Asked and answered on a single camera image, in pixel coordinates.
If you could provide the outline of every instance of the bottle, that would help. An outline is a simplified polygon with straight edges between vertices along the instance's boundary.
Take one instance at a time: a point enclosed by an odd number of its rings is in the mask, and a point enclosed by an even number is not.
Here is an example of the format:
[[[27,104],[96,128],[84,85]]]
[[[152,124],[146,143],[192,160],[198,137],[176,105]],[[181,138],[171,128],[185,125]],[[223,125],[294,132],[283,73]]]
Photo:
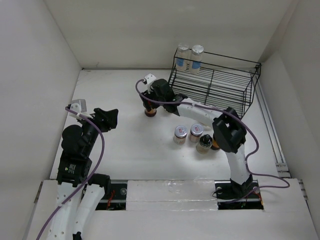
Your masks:
[[[204,47],[201,45],[194,45],[191,50],[189,72],[191,74],[198,74],[200,71],[202,55],[204,53]]]
[[[209,134],[203,135],[195,148],[198,153],[206,154],[207,152],[209,152],[209,149],[212,146],[212,142],[212,137]]]
[[[187,69],[187,60],[189,55],[189,45],[186,43],[179,43],[176,51],[177,59],[175,68],[178,71],[185,71]]]
[[[190,129],[189,140],[193,143],[197,143],[204,132],[204,128],[201,124],[193,124]]]
[[[177,126],[174,130],[173,141],[176,144],[184,144],[186,142],[188,130],[185,126]]]

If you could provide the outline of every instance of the metal basket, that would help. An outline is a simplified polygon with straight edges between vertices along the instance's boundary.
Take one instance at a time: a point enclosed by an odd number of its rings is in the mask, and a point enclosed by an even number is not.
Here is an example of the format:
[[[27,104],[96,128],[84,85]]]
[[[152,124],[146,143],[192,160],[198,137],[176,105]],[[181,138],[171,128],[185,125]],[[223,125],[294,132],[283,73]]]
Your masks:
[[[176,69],[177,58],[176,51],[168,81],[175,93],[185,94],[204,105],[222,110],[231,107],[243,118],[254,100],[256,85],[261,75],[261,63],[205,51],[199,73],[192,74],[189,66],[186,71]]]

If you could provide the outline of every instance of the jar lid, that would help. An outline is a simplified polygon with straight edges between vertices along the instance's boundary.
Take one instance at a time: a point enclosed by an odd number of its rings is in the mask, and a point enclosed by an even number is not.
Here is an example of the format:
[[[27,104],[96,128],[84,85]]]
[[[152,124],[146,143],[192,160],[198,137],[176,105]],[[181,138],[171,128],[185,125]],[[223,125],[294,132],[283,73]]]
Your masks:
[[[187,128],[185,126],[177,126],[174,130],[174,135],[176,135],[177,138],[185,138],[187,136]]]
[[[209,134],[203,135],[199,141],[201,146],[209,147],[213,143],[213,139]]]
[[[194,45],[192,47],[192,52],[197,55],[202,54],[204,52],[204,50],[205,50],[204,47],[201,45]]]
[[[184,43],[184,42],[180,42],[178,44],[178,49],[182,52],[186,52],[189,50],[189,45],[187,43]]]
[[[201,124],[193,124],[190,129],[190,133],[196,137],[201,136],[204,132],[204,128]]]

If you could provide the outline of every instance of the blue label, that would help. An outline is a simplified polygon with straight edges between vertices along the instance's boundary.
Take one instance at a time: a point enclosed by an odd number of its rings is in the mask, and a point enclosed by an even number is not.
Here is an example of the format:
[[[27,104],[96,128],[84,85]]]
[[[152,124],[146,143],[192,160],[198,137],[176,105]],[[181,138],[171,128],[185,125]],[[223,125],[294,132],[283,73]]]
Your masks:
[[[192,68],[193,69],[199,69],[200,68],[200,66],[201,66],[201,62],[193,62],[192,63]]]
[[[176,64],[179,66],[179,67],[182,67],[184,65],[184,60],[181,59],[181,58],[177,58],[176,59]]]

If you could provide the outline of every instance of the bottle with black cap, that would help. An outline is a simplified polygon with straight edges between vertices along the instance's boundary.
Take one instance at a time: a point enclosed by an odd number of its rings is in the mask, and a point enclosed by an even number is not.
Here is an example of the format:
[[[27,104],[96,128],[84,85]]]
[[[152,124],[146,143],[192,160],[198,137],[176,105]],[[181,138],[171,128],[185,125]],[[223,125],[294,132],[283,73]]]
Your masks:
[[[212,137],[209,134],[206,134],[200,138],[195,148],[198,151],[198,153],[206,154],[207,152],[209,152],[209,149],[211,148],[212,143],[213,143]]]

